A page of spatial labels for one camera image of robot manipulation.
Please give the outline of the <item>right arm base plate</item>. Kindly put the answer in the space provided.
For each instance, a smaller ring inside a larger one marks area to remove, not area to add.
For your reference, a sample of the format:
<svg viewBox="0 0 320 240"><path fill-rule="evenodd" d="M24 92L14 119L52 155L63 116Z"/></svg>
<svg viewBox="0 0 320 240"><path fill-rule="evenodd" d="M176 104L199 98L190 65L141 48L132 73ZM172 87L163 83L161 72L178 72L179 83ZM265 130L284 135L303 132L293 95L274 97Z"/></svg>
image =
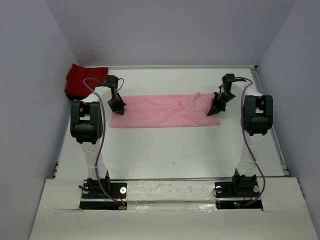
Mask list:
<svg viewBox="0 0 320 240"><path fill-rule="evenodd" d="M234 188L231 181L215 182L212 194L215 197L217 210L263 209L261 199L256 200L260 194L257 182L252 187L237 189Z"/></svg>

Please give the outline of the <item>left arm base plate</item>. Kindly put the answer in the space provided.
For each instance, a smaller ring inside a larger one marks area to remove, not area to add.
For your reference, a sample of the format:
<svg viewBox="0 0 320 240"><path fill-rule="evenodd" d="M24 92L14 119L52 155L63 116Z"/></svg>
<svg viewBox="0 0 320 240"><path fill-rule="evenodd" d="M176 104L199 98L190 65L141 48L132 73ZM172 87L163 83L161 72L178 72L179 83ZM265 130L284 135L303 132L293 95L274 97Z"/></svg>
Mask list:
<svg viewBox="0 0 320 240"><path fill-rule="evenodd" d="M99 185L89 191L88 183L85 181L78 187L82 191L79 203L81 210L127 210L128 184L126 182L112 181L110 191L107 193L110 198L102 192Z"/></svg>

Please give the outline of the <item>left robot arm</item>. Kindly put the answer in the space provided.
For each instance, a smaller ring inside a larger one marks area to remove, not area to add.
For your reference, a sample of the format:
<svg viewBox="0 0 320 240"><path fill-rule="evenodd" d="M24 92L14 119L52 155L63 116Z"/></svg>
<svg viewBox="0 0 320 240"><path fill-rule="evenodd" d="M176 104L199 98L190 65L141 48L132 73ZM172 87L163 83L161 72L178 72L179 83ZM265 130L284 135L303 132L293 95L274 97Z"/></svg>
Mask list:
<svg viewBox="0 0 320 240"><path fill-rule="evenodd" d="M102 148L106 136L107 103L113 114L125 113L125 102L119 94L122 88L115 75L108 75L104 83L99 83L95 89L89 86L89 81L98 81L94 77L87 77L83 84L91 93L83 100L71 103L70 134L81 147L88 170L87 180L79 188L92 198L107 198L117 203L117 199L110 195L112 185L109 172L102 158Z"/></svg>

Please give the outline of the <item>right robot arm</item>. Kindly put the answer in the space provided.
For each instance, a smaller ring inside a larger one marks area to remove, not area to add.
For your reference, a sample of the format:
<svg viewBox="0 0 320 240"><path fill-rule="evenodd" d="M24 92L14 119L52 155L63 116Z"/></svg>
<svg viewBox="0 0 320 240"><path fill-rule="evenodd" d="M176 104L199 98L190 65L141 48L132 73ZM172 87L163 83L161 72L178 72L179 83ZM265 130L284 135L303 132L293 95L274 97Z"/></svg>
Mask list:
<svg viewBox="0 0 320 240"><path fill-rule="evenodd" d="M213 195L220 198L247 198L259 200L266 188L266 179L257 157L261 143L273 126L273 97L263 95L253 87L253 81L227 73L222 77L219 91L214 92L208 116L226 111L227 103L240 99L240 126L243 148L230 181L215 183ZM258 185L257 174L262 177Z"/></svg>

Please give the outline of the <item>pink t shirt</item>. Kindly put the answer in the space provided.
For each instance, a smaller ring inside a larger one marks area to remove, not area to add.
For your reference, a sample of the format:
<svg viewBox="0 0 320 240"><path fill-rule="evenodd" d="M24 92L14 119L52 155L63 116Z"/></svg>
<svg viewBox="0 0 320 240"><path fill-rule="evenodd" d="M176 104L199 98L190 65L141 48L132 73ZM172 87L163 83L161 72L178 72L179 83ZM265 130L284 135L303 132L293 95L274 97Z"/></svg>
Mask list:
<svg viewBox="0 0 320 240"><path fill-rule="evenodd" d="M123 115L113 114L111 128L174 128L220 125L208 116L213 94L132 95L124 96Z"/></svg>

